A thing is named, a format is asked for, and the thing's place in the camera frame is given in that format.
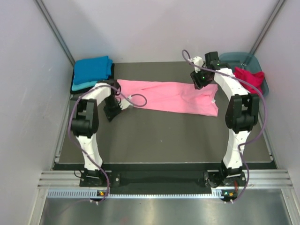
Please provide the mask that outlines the pink t-shirt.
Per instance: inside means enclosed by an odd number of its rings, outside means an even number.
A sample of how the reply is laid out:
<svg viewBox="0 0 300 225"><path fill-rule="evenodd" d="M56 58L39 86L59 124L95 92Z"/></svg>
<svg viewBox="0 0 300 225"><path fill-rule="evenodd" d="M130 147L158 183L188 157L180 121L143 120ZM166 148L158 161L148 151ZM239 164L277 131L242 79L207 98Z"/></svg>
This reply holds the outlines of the pink t-shirt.
<svg viewBox="0 0 300 225"><path fill-rule="evenodd" d="M216 84L196 90L193 84L181 82L148 82L119 79L121 92L132 96L135 104L143 105L143 109L218 116L215 103Z"/></svg>

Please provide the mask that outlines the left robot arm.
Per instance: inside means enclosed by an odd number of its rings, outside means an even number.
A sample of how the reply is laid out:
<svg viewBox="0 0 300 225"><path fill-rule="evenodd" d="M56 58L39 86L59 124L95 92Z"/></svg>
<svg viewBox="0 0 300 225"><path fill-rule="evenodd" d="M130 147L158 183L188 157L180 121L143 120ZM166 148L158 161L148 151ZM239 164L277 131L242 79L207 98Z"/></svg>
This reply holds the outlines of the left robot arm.
<svg viewBox="0 0 300 225"><path fill-rule="evenodd" d="M97 145L98 105L105 103L105 116L109 122L112 121L121 113L120 101L116 98L120 90L116 80L100 81L81 97L71 98L68 132L75 136L75 144L81 149L84 157L84 168L80 170L81 187L100 187L107 184L106 174L102 171L103 160Z"/></svg>

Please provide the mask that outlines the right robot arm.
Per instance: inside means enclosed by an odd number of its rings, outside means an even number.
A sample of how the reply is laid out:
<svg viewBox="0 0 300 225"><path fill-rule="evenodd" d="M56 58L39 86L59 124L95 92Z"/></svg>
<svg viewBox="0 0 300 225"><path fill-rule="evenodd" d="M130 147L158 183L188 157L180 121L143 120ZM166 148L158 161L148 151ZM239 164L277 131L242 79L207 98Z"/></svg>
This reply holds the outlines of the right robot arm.
<svg viewBox="0 0 300 225"><path fill-rule="evenodd" d="M227 96L229 103L225 114L225 123L229 129L229 138L225 156L218 172L207 172L206 184L216 188L219 185L231 185L242 178L244 143L253 127L258 123L259 96L245 89L226 62L219 59L217 52L201 57L188 58L194 66L190 74L195 89L200 90L215 82Z"/></svg>

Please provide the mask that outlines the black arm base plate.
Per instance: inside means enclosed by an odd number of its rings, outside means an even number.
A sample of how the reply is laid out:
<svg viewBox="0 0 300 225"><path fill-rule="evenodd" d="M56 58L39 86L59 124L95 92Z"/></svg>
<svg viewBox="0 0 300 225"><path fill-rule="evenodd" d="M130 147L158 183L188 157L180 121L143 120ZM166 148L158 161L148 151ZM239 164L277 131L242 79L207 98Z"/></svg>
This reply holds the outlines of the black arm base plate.
<svg viewBox="0 0 300 225"><path fill-rule="evenodd" d="M105 187L109 181L112 188L137 185L195 185L200 188L217 188L221 186L238 186L246 184L245 174L238 177L222 179L218 171L110 171L92 174L81 173L81 187Z"/></svg>

